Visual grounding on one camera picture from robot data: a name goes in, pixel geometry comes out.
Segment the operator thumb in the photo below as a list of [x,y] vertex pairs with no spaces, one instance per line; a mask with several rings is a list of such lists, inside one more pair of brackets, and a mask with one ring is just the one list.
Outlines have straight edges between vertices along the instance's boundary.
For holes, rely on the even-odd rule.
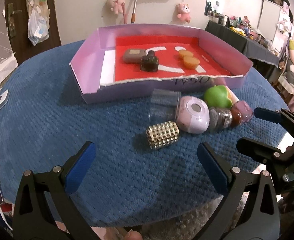
[[131,230],[126,234],[124,240],[143,240],[143,237],[139,232]]

